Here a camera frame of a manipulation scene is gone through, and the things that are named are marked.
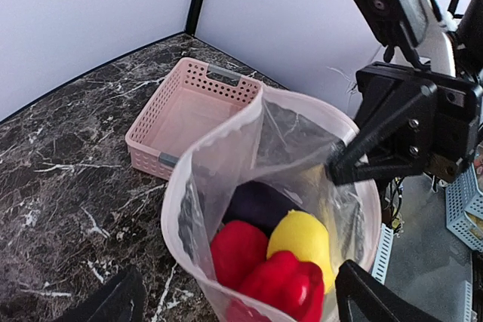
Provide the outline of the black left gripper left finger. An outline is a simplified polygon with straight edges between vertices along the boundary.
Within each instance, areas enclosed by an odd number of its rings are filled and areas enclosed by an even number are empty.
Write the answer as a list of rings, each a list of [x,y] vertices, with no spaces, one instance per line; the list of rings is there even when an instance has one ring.
[[[142,321],[145,298],[143,277],[129,265],[55,321]]]

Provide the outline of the red toy bell pepper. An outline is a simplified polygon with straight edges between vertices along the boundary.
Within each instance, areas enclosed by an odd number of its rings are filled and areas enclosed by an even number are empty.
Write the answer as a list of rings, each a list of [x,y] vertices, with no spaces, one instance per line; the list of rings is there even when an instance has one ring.
[[[323,313],[323,273],[290,251],[274,253],[241,283],[238,292],[284,312],[297,321],[319,321]]]

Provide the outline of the pink perforated plastic basket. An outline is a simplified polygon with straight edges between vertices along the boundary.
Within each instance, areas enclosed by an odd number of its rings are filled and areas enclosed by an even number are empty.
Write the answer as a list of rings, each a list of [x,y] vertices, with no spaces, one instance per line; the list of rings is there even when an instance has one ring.
[[[125,135],[133,168],[168,180],[199,138],[254,100],[261,81],[184,57],[165,76]]]

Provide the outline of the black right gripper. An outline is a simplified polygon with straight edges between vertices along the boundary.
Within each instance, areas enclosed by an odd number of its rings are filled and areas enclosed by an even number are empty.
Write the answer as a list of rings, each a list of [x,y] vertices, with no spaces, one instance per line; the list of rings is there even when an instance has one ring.
[[[356,80],[360,131],[326,164],[334,185],[422,173],[453,182],[466,170],[478,143],[480,85],[380,62]]]

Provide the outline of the yellow toy lemon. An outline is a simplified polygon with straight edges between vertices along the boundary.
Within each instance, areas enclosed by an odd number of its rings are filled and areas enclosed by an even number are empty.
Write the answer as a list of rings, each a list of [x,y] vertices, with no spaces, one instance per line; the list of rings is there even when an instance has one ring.
[[[281,219],[269,238],[266,258],[279,251],[290,251],[299,261],[316,264],[322,272],[325,294],[333,289],[336,275],[331,264],[328,230],[312,214],[290,210]]]

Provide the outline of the clear zip top bag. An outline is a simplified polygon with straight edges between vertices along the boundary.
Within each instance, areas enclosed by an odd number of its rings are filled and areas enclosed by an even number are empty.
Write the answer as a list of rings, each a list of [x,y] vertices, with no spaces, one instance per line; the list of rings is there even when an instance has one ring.
[[[288,320],[216,279],[210,244],[230,220],[270,234],[289,211],[305,211],[328,230],[332,271],[348,259],[372,269],[381,230],[377,187],[373,181],[336,186],[325,173],[330,154],[357,133],[332,105],[262,85],[249,105],[179,158],[162,205],[162,235],[218,320]]]

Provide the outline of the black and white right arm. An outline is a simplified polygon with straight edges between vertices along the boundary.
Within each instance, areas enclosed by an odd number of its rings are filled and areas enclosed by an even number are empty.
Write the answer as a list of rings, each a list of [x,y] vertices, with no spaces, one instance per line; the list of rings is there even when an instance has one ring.
[[[356,74],[359,132],[326,172],[336,185],[431,174],[453,182],[482,140],[482,0],[354,0],[383,60]]]

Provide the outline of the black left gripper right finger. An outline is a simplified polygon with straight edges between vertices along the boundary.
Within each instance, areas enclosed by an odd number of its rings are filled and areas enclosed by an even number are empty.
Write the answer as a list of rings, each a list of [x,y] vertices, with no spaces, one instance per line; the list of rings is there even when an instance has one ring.
[[[369,321],[438,322],[438,319],[399,298],[359,264],[346,260],[335,280],[341,321],[352,321],[349,303],[354,302]]]

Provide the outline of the purple toy eggplant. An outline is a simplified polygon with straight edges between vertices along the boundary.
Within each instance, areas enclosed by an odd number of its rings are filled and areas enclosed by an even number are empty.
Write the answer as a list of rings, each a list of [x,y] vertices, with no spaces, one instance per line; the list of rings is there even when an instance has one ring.
[[[222,223],[246,222],[268,238],[289,211],[302,211],[290,198],[265,183],[251,180],[235,188]]]

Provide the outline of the red toy tomato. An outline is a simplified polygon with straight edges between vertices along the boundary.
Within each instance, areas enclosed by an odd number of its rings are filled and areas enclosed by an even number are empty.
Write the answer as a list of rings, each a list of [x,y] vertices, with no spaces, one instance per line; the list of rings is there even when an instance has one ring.
[[[266,260],[268,237],[255,226],[240,220],[225,224],[211,242],[217,281],[237,290],[242,281]]]

